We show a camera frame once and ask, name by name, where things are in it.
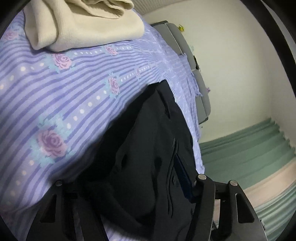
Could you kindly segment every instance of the headboard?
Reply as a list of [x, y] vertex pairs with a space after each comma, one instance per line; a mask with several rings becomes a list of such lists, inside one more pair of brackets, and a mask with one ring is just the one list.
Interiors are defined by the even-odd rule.
[[141, 15], [144, 15], [160, 7], [181, 1], [183, 0], [133, 0], [133, 3], [135, 4], [135, 10]]

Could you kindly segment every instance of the gray cushion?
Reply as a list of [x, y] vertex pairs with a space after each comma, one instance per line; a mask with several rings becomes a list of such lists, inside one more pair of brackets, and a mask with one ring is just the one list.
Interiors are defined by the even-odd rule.
[[202, 97], [201, 97], [202, 104], [205, 109], [205, 114], [208, 117], [209, 114], [211, 113], [211, 104], [210, 104], [210, 99], [209, 99], [209, 95], [207, 92], [207, 88], [205, 86], [205, 83], [203, 81], [202, 75], [200, 74], [199, 70], [197, 70], [197, 69], [194, 70], [193, 74], [196, 79], [200, 93], [202, 94]]
[[155, 25], [154, 28], [160, 33], [165, 42], [178, 54], [182, 54], [174, 36], [165, 24]]
[[186, 40], [184, 39], [182, 33], [180, 32], [180, 30], [178, 29], [178, 27], [176, 25], [174, 25], [173, 23], [167, 23], [166, 24], [168, 26], [168, 29], [171, 31], [171, 33], [173, 34], [175, 40], [177, 41], [179, 48], [181, 49], [182, 53], [185, 53], [187, 55], [187, 59], [190, 65], [190, 68], [193, 70], [196, 68], [196, 63], [193, 57], [193, 54], [186, 42]]
[[197, 96], [195, 98], [195, 103], [196, 103], [196, 110], [197, 110], [197, 119], [198, 119], [198, 123], [200, 124], [207, 118], [207, 116], [205, 114], [205, 109], [202, 104], [202, 99], [200, 96]]

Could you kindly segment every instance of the bed sheet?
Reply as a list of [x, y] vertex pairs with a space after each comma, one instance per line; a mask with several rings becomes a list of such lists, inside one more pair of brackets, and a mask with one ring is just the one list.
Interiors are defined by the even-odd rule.
[[[204, 172], [195, 100], [188, 98], [198, 89], [178, 55], [144, 25], [137, 40], [51, 53], [31, 48], [21, 11], [1, 38], [0, 214], [18, 240], [50, 186], [89, 165], [84, 152], [149, 84], [168, 81]], [[105, 225], [110, 240], [122, 239]]]

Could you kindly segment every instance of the cream blanket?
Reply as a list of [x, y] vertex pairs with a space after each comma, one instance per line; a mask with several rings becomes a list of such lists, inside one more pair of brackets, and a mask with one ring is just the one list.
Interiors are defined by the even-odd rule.
[[24, 8], [25, 32], [33, 47], [59, 52], [144, 34], [131, 0], [31, 0]]

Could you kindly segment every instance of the black jacket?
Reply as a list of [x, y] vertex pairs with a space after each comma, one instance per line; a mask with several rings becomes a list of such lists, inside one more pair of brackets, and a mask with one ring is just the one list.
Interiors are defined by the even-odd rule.
[[152, 84], [112, 124], [79, 183], [95, 210], [155, 241], [185, 240], [195, 204], [174, 168], [178, 154], [195, 171], [192, 137], [166, 80]]

